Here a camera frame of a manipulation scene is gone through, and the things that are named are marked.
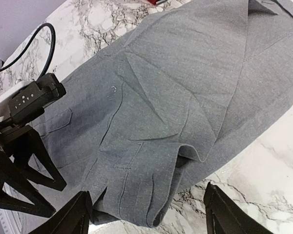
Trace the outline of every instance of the crumpled fabric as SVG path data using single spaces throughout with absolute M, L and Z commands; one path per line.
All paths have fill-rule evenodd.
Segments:
M 193 0 L 150 15 L 63 84 L 33 126 L 68 185 L 39 191 L 57 209 L 90 191 L 95 223 L 156 227 L 176 192 L 293 105 L 293 3 Z

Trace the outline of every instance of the gray fabric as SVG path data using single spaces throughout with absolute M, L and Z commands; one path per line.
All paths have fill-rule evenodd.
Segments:
M 65 79 L 67 95 L 33 123 L 68 181 L 40 192 L 58 209 L 89 190 L 97 223 L 157 226 L 177 191 L 292 106 L 292 16 L 259 0 L 193 0 L 148 16 Z M 24 219 L 26 231 L 41 222 Z

